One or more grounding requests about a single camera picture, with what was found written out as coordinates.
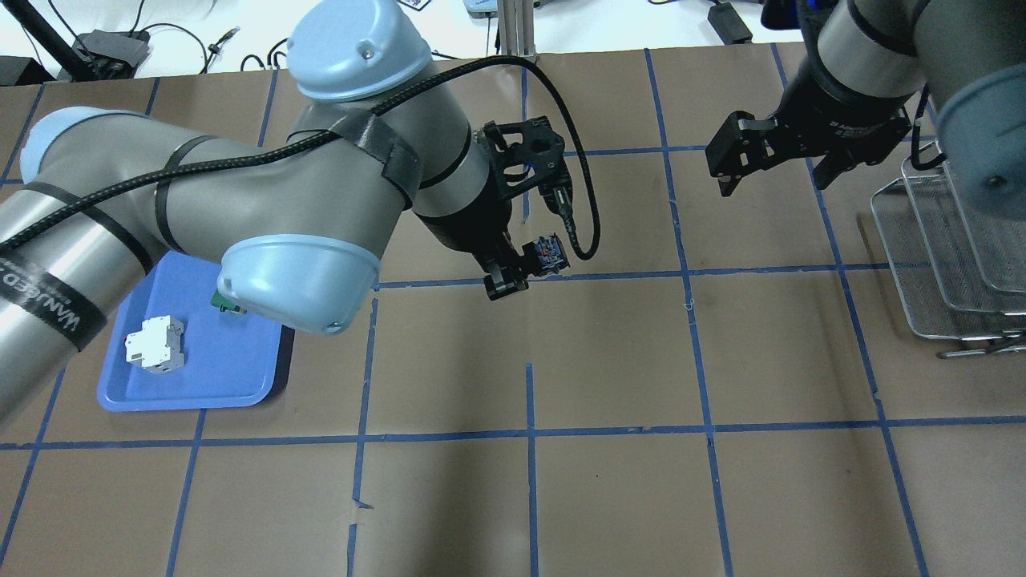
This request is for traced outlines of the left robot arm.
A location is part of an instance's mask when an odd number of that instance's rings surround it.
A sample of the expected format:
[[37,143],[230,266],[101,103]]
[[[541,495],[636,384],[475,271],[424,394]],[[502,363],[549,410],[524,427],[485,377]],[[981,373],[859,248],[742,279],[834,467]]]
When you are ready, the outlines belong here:
[[18,415],[151,268],[219,263],[221,295],[308,333],[349,326],[403,211],[498,272],[513,196],[392,1],[322,1],[287,42],[309,100],[270,152],[133,111],[52,112],[2,204],[2,420]]

